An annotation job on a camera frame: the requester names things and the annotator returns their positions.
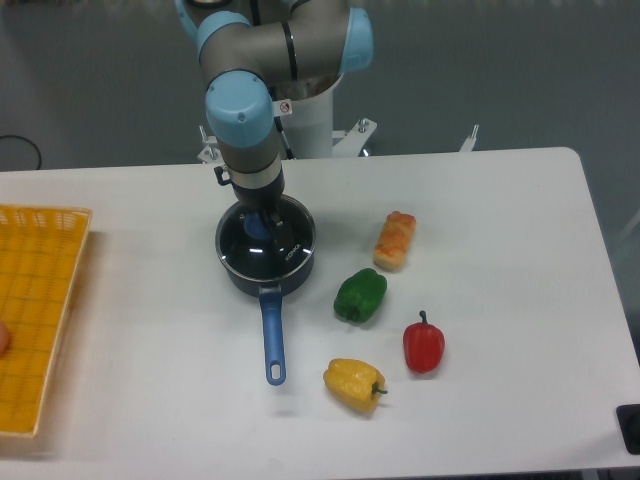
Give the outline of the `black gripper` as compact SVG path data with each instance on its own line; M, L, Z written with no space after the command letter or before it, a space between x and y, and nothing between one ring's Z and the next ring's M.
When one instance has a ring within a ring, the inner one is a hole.
M263 211L263 221L271 235L275 252L282 258L291 258L295 253L296 241L290 222L276 208L283 194L285 181L283 171L259 188L246 188L235 182L230 170L223 166L214 168L216 179L221 186L231 185L240 203L249 209Z

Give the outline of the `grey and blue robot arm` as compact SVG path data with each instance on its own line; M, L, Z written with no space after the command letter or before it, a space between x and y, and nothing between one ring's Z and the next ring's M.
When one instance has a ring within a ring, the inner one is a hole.
M372 25L345 1L178 1L196 44L205 114L222 157L215 174L257 216L253 237L294 245L279 202L284 158L327 158L333 91L368 67Z

